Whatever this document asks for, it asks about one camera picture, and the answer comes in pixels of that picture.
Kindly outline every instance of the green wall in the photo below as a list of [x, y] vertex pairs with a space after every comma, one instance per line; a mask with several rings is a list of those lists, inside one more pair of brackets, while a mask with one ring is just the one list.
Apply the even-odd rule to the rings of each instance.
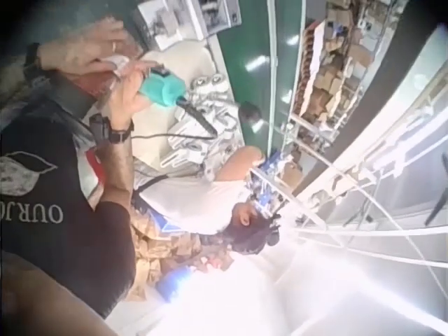
[[[261, 0], [239, 2], [242, 24], [223, 31], [218, 35], [221, 50], [229, 73], [234, 98], [237, 102], [250, 101], [261, 108], [263, 118], [269, 120], [270, 106], [270, 65], [264, 64], [255, 71], [248, 72], [244, 65], [259, 55], [270, 55], [267, 3]], [[286, 41], [300, 34], [302, 1], [276, 0], [277, 35], [277, 79], [274, 123], [281, 126], [287, 119], [279, 113], [289, 112], [289, 105], [281, 98], [293, 89], [297, 66], [298, 47]], [[267, 150], [268, 129], [262, 128], [257, 134], [243, 125], [246, 144]], [[274, 133], [272, 147], [280, 148], [283, 137]]]

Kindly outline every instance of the teal handle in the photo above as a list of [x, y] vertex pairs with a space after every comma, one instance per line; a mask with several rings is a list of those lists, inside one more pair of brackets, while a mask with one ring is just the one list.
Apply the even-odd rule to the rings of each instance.
[[185, 96], [187, 87], [183, 80], [172, 73], [166, 76], [150, 73], [143, 81], [139, 92], [156, 104], [172, 107], [176, 105], [179, 97]]

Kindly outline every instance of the white shirt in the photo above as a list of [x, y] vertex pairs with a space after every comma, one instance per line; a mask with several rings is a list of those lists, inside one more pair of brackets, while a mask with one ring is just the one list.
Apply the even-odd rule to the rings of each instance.
[[230, 222], [233, 206], [245, 200], [244, 181], [167, 178], [140, 193], [154, 210], [181, 229], [214, 235]]

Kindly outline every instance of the dark hair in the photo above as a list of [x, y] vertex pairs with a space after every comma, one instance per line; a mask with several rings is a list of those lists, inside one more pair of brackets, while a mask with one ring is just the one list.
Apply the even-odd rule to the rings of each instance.
[[251, 218], [249, 226], [231, 223], [223, 231], [224, 240], [235, 252], [245, 255], [259, 254], [266, 244], [273, 246], [279, 242], [279, 227], [274, 224], [278, 217], [274, 215], [265, 218], [259, 213], [256, 218]]

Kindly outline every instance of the watch strap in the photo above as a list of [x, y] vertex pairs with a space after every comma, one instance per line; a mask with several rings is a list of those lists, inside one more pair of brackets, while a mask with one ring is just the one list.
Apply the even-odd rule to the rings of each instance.
[[122, 144], [130, 137], [131, 132], [134, 130], [134, 123], [131, 120], [131, 124], [129, 127], [123, 130], [115, 130], [112, 129], [110, 120], [107, 119], [108, 122], [108, 140], [111, 144]]

